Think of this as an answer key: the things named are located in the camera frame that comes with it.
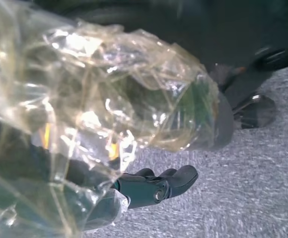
plastic bag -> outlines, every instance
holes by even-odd
[[[96,229],[141,149],[211,146],[217,97],[178,46],[0,0],[0,238]]]

black office chair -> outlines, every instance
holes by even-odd
[[[218,137],[271,124],[275,103],[257,93],[288,67],[288,0],[34,0],[56,14],[101,25],[144,29],[200,59],[221,91]],[[194,149],[193,144],[189,149]]]

metal screw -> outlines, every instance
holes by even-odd
[[[164,198],[164,192],[162,191],[162,190],[157,190],[155,194],[154,194],[154,199],[155,201],[156,202],[160,202],[162,201],[163,199]]]

